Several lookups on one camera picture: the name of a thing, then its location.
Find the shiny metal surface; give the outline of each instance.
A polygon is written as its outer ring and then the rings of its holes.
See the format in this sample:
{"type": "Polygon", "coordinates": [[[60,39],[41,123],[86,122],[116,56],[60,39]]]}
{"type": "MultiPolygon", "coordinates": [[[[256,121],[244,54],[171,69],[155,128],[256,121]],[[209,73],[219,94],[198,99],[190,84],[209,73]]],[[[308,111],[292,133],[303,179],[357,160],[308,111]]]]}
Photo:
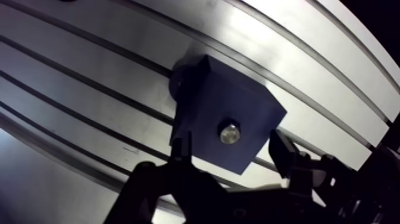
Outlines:
{"type": "Polygon", "coordinates": [[[387,73],[389,81],[397,90],[400,85],[400,69],[396,62],[374,37],[374,35],[350,12],[340,1],[309,0],[316,9],[331,20],[337,27],[350,38],[371,61],[381,70],[387,73]]]}
{"type": "MultiPolygon", "coordinates": [[[[54,57],[56,60],[59,60],[60,63],[65,63],[68,60],[74,60],[75,58],[80,58],[79,54],[83,54],[84,56],[88,56],[90,59],[90,55],[86,54],[86,52],[90,51],[90,48],[85,48],[86,45],[92,46],[87,41],[84,41],[74,35],[68,34],[67,32],[63,32],[56,27],[45,24],[44,22],[37,21],[34,18],[31,18],[27,15],[24,15],[15,10],[9,9],[7,7],[2,6],[2,15],[7,16],[9,18],[14,17],[15,21],[20,21],[20,23],[14,24],[14,26],[10,27],[7,24],[2,24],[2,34],[7,37],[20,42],[23,45],[26,45],[29,48],[37,51],[38,53],[44,53],[49,58],[54,57]],[[38,32],[35,36],[29,35],[30,27],[36,27],[40,29],[41,32],[38,32]],[[63,41],[63,36],[67,36],[68,41],[63,41]]],[[[95,48],[95,52],[102,52],[102,54],[107,54],[106,50],[100,51],[95,48]]],[[[198,54],[210,54],[213,57],[218,58],[222,62],[234,67],[237,70],[245,73],[246,75],[257,79],[258,82],[263,84],[267,84],[268,82],[262,79],[260,76],[255,74],[254,72],[248,70],[244,66],[237,64],[236,62],[230,60],[229,58],[221,55],[204,47],[201,44],[193,43],[188,49],[188,53],[186,56],[193,56],[198,54]]],[[[90,60],[90,63],[81,63],[79,61],[84,60],[74,60],[69,62],[68,65],[71,64],[83,64],[88,66],[89,68],[86,70],[90,71],[91,67],[101,66],[103,61],[99,61],[96,63],[96,60],[90,60]]],[[[79,69],[77,71],[86,74],[84,69],[79,69]]],[[[110,72],[118,73],[118,70],[110,70],[110,72]]],[[[358,167],[363,163],[365,158],[369,155],[369,152],[362,145],[357,143],[354,139],[348,136],[345,132],[340,130],[334,124],[330,123],[324,117],[320,116],[318,113],[307,107],[305,104],[300,102],[298,99],[294,98],[287,92],[273,85],[272,83],[267,84],[269,90],[274,94],[274,96],[283,104],[285,109],[288,111],[288,115],[284,119],[282,123],[282,127],[293,132],[297,136],[305,139],[308,142],[311,142],[315,146],[321,148],[327,153],[334,154],[339,158],[345,159],[350,163],[350,166],[358,167]],[[304,117],[313,117],[314,119],[304,119],[304,117]],[[319,129],[324,129],[326,132],[320,132],[319,129]]],[[[160,92],[161,95],[169,95],[168,92],[160,92]]],[[[263,152],[260,154],[268,154],[265,147],[263,152]]]]}
{"type": "MultiPolygon", "coordinates": [[[[58,135],[67,138],[69,141],[83,145],[82,147],[87,148],[87,150],[93,150],[95,154],[121,167],[132,170],[138,162],[144,160],[154,161],[156,164],[160,163],[160,160],[116,141],[116,139],[45,104],[8,83],[3,78],[0,78],[0,93],[0,100],[13,109],[23,113],[47,129],[53,130],[58,135]]],[[[251,163],[242,175],[228,172],[198,158],[193,158],[193,163],[202,170],[247,187],[257,187],[280,182],[280,176],[277,173],[254,163],[251,163]]]]}
{"type": "Polygon", "coordinates": [[[396,118],[400,110],[400,96],[396,90],[356,44],[307,1],[245,2],[282,24],[327,58],[370,97],[389,120],[396,118]]]}
{"type": "Polygon", "coordinates": [[[234,144],[240,139],[240,130],[233,124],[230,124],[220,133],[221,142],[224,144],[234,144]]]}
{"type": "Polygon", "coordinates": [[[270,71],[331,111],[339,119],[375,145],[387,127],[350,89],[321,64],[274,30],[224,1],[135,1],[184,23],[235,49],[238,54],[270,71]],[[191,14],[191,8],[201,9],[191,14]],[[354,114],[369,117],[377,133],[354,114]]]}
{"type": "MultiPolygon", "coordinates": [[[[87,13],[83,13],[85,11],[84,9],[87,9],[85,12],[90,11],[90,13],[92,13],[92,17],[93,18],[96,17],[96,16],[102,16],[103,12],[101,11],[102,8],[100,8],[100,6],[102,4],[98,4],[99,5],[98,9],[97,8],[92,8],[91,5],[86,5],[86,3],[85,4],[79,4],[79,5],[75,5],[75,7],[68,7],[68,9],[67,9],[68,12],[66,12],[65,11],[66,9],[63,8],[63,3],[62,2],[52,2],[50,4],[47,4],[47,3],[44,3],[43,0],[42,1],[38,0],[37,2],[35,1],[34,4],[32,2],[24,2],[24,4],[26,4],[26,5],[28,5],[28,6],[32,7],[32,8],[37,8],[39,11],[45,12],[46,14],[52,15],[52,16],[54,16],[56,18],[59,18],[61,20],[66,21],[66,22],[71,22],[73,25],[75,25],[77,27],[80,27],[82,29],[90,31],[90,32],[92,32],[92,33],[94,33],[94,34],[96,34],[96,35],[98,35],[100,37],[106,38],[109,41],[112,41],[112,42],[114,42],[116,44],[119,44],[119,45],[121,45],[123,47],[127,47],[128,49],[131,49],[132,51],[135,51],[138,54],[143,55],[144,57],[151,58],[156,63],[159,63],[159,64],[161,64],[163,66],[166,66],[166,67],[171,67],[172,66],[171,63],[166,63],[166,61],[170,61],[172,58],[174,58],[174,60],[177,61],[177,60],[181,59],[182,57],[184,57],[184,55],[176,54],[177,52],[188,51],[190,54],[193,54],[193,53],[195,53],[194,51],[196,51],[196,49],[193,50],[193,45],[197,45],[198,44],[196,41],[192,41],[192,44],[189,46],[188,43],[190,43],[190,39],[188,37],[186,37],[186,38],[188,38],[188,40],[183,41],[183,42],[180,41],[181,45],[178,47],[178,45],[176,43],[176,40],[181,40],[181,38],[183,38],[184,36],[179,32],[173,32],[173,30],[171,29],[168,32],[163,33],[162,38],[161,38],[162,40],[160,40],[160,41],[162,41],[163,43],[165,41],[170,41],[169,43],[165,43],[165,44],[167,44],[167,45],[177,45],[178,48],[174,51],[174,54],[165,54],[163,49],[158,49],[156,47],[151,48],[152,49],[151,51],[149,51],[146,54],[144,54],[144,53],[141,53],[141,51],[137,51],[135,47],[129,46],[129,45],[132,45],[132,43],[133,43],[133,41],[131,41],[131,40],[137,39],[135,36],[137,36],[138,33],[130,33],[130,32],[126,33],[127,30],[135,28],[134,26],[126,24],[127,21],[140,21],[140,20],[143,20],[142,23],[147,24],[149,27],[154,26],[155,29],[157,29],[158,26],[162,26],[162,25],[157,23],[156,21],[153,21],[153,20],[149,19],[149,18],[139,17],[140,16],[139,14],[137,14],[136,12],[134,12],[134,11],[132,11],[130,9],[121,7],[121,6],[119,6],[119,5],[115,4],[115,3],[114,3],[114,5],[111,5],[111,3],[107,2],[107,4],[110,4],[110,5],[107,5],[107,8],[108,8],[109,11],[118,12],[118,15],[123,15],[123,14],[125,15],[125,17],[124,17],[125,19],[124,20],[119,18],[119,17],[116,17],[116,18],[113,19],[114,22],[117,22],[117,20],[118,20],[118,26],[117,27],[114,26],[112,28],[112,38],[110,38],[110,37],[108,37],[110,34],[96,31],[96,29],[95,29],[96,27],[104,27],[104,26],[107,25],[107,24],[101,23],[101,20],[92,21],[90,24],[88,24],[87,21],[82,22],[82,23],[80,23],[78,21],[79,18],[81,18],[82,20],[85,20],[87,13]]],[[[9,30],[12,30],[12,27],[8,27],[6,29],[6,31],[9,31],[9,30]]],[[[151,43],[147,43],[147,42],[150,42],[150,41],[152,41],[153,38],[155,38],[153,36],[152,37],[148,36],[146,33],[141,33],[140,35],[146,36],[145,38],[142,39],[141,42],[137,43],[140,46],[150,46],[151,43]]],[[[218,59],[222,60],[223,59],[222,57],[225,57],[225,56],[219,55],[218,59]]],[[[259,79],[258,78],[258,74],[255,74],[255,77],[253,77],[253,78],[259,79]]],[[[311,85],[311,86],[309,85],[309,87],[310,87],[310,90],[312,88],[314,88],[316,92],[319,92],[318,89],[323,89],[323,91],[326,90],[326,88],[321,88],[320,85],[311,85]]],[[[325,91],[324,94],[322,94],[322,93],[318,94],[318,97],[324,97],[325,95],[327,95],[329,97],[337,97],[338,95],[340,95],[340,94],[342,94],[343,92],[346,92],[346,91],[349,91],[349,90],[348,89],[344,89],[343,91],[338,91],[337,89],[335,89],[335,91],[333,91],[333,92],[326,92],[325,91]]],[[[303,93],[298,92],[296,96],[297,97],[301,97],[302,94],[303,93]]],[[[350,99],[352,95],[353,94],[346,95],[346,97],[343,96],[343,98],[339,102],[343,101],[344,98],[346,98],[346,99],[349,98],[350,99]]],[[[376,117],[375,115],[373,115],[373,117],[369,117],[367,115],[367,114],[373,114],[373,112],[371,110],[369,110],[369,109],[361,110],[361,111],[360,110],[354,110],[354,108],[352,108],[352,107],[355,106],[355,105],[356,106],[359,105],[359,103],[357,103],[357,102],[360,102],[360,100],[359,99],[354,99],[352,104],[346,105],[348,107],[343,107],[343,105],[340,104],[340,107],[339,107],[340,113],[341,114],[345,114],[348,119],[344,119],[344,121],[348,122],[349,126],[354,128],[354,130],[359,131],[360,135],[362,135],[361,139],[357,138],[357,140],[359,140],[363,144],[368,144],[365,140],[362,140],[362,138],[364,137],[365,139],[368,139],[368,142],[370,142],[373,145],[376,145],[378,143],[379,139],[385,133],[387,127],[385,126],[384,123],[382,123],[380,121],[378,121],[378,123],[374,122],[376,120],[379,120],[379,118],[376,117]],[[362,116],[353,117],[352,114],[357,114],[357,113],[359,113],[362,116]],[[360,121],[360,117],[368,117],[368,119],[360,121]],[[372,122],[374,124],[374,126],[377,127],[377,129],[371,130],[371,129],[365,128],[365,126],[370,122],[372,122]]],[[[325,108],[323,110],[321,108],[321,110],[319,110],[319,111],[324,111],[323,112],[324,115],[330,117],[333,120],[337,119],[335,117],[334,113],[326,114],[326,113],[330,113],[330,112],[328,110],[326,110],[325,108]]],[[[341,122],[341,127],[347,126],[347,124],[342,122],[341,120],[337,121],[337,122],[341,122]]],[[[346,130],[346,131],[348,133],[353,133],[353,130],[346,130]]],[[[356,132],[354,132],[352,134],[352,136],[356,136],[356,135],[358,135],[356,132]]]]}
{"type": "MultiPolygon", "coordinates": [[[[0,173],[1,216],[9,224],[102,223],[117,198],[116,192],[49,160],[2,129],[0,154],[0,168],[6,171],[0,173]]],[[[153,219],[181,221],[160,209],[153,219]]]]}
{"type": "Polygon", "coordinates": [[[279,35],[283,36],[288,41],[292,42],[295,46],[300,48],[306,54],[308,54],[311,58],[316,60],[319,64],[321,64],[326,70],[331,72],[337,79],[339,79],[344,85],[346,85],[358,98],[360,98],[365,104],[367,104],[371,110],[374,111],[383,121],[388,121],[386,115],[382,112],[382,110],[365,94],[363,93],[359,87],[357,87],[351,80],[349,80],[337,67],[335,67],[330,61],[324,58],[318,51],[309,46],[302,39],[298,38],[294,33],[290,30],[277,23],[272,18],[258,11],[254,7],[251,7],[246,2],[236,1],[236,0],[225,0],[229,4],[234,7],[240,9],[241,11],[251,15],[253,18],[262,22],[272,30],[274,30],[279,35]]]}

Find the bolt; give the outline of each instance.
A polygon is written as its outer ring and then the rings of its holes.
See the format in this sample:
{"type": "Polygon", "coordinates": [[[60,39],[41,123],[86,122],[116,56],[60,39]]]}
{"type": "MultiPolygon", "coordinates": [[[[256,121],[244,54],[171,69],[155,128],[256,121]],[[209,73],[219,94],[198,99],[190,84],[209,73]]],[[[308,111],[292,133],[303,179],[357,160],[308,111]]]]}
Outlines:
{"type": "Polygon", "coordinates": [[[228,124],[222,131],[220,132],[221,142],[224,144],[234,144],[240,139],[240,130],[239,128],[230,123],[228,124]]]}

